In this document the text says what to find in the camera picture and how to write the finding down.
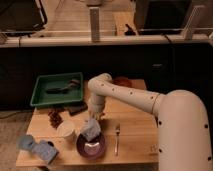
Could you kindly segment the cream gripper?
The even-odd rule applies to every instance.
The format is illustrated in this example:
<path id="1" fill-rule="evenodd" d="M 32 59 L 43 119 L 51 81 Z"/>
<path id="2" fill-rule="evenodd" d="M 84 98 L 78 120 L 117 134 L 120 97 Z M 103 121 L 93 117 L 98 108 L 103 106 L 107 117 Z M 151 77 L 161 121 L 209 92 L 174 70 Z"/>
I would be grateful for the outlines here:
<path id="1" fill-rule="evenodd" d="M 92 101 L 88 102 L 89 115 L 99 121 L 104 116 L 104 104 L 95 104 Z"/>

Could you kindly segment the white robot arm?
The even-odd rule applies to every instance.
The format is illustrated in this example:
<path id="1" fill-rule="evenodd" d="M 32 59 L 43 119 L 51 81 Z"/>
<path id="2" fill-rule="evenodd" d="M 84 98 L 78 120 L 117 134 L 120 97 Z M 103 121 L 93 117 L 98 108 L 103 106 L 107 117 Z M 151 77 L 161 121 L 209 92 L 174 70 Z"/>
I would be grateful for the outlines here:
<path id="1" fill-rule="evenodd" d="M 113 97 L 158 119 L 159 171 L 213 171 L 210 126 L 202 100 L 187 90 L 167 94 L 112 84 L 108 73 L 88 81 L 89 111 L 99 115 Z"/>

